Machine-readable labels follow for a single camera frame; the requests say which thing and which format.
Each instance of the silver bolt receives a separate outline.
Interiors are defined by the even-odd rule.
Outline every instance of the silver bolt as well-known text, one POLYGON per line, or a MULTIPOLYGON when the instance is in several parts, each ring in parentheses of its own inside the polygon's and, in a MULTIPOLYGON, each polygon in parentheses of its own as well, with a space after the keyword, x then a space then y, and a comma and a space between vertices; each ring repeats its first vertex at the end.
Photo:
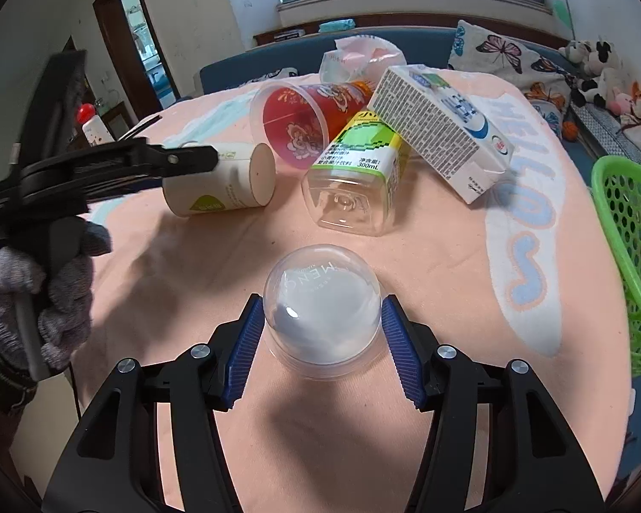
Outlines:
POLYGON ((193 358, 204 358, 206 356, 209 356, 209 353, 211 352, 211 349, 209 349, 208 345, 203 345, 200 343, 199 345, 195 345, 192 349, 190 349, 190 355, 193 356, 193 358))
POLYGON ((523 360, 514 360, 511 368, 518 374, 527 374, 530 371, 530 367, 523 360))
POLYGON ((456 349, 450 345, 443 345, 437 349, 437 355, 441 358, 454 358, 456 356, 456 349))
POLYGON ((135 368, 135 361, 131 358, 125 358, 119 361, 119 364, 116 365, 116 369, 121 373, 130 372, 135 368))

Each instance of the basket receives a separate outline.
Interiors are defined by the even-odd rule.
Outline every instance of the basket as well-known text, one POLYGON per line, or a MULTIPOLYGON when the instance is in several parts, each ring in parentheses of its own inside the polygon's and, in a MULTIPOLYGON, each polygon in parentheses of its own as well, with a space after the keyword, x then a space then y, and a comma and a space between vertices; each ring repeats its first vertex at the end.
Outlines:
POLYGON ((596 162, 591 173, 596 212, 624 283, 632 375, 641 375, 641 166, 618 156, 596 162))

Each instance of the orange butterfly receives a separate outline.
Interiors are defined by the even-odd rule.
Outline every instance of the orange butterfly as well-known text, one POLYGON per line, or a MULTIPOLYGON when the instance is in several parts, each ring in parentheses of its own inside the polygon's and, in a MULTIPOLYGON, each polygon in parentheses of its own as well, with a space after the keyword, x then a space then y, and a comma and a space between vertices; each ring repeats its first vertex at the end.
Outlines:
POLYGON ((527 100, 547 100, 548 102, 552 102, 561 112, 565 108, 565 97, 562 94, 551 96, 550 91, 546 94, 543 83, 533 83, 530 91, 525 92, 525 98, 527 98, 527 100))

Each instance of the gloved hand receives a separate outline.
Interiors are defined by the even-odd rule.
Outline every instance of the gloved hand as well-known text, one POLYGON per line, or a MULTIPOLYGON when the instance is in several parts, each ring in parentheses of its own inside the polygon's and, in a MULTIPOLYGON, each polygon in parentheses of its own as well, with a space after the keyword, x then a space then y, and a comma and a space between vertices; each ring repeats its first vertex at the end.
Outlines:
MULTIPOLYGON (((45 362, 56 370, 69 363, 73 351, 90 335, 93 261, 111 252, 109 232, 87 223, 81 240, 81 254, 66 264, 48 283, 52 306, 38 318, 44 340, 41 352, 45 362)), ((14 294, 40 292, 46 274, 31 257, 9 247, 0 249, 0 355, 14 368, 25 371, 29 365, 19 338, 14 294)))

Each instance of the butterfly pillow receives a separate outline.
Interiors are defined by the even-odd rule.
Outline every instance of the butterfly pillow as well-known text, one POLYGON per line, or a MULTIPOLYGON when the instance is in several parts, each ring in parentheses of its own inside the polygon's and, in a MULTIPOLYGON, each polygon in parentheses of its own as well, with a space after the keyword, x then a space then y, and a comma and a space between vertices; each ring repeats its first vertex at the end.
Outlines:
POLYGON ((570 97, 569 83, 576 79, 551 60, 516 40, 459 21, 449 68, 491 73, 515 85, 528 100, 544 101, 538 107, 551 110, 542 115, 548 116, 549 125, 559 135, 570 97))

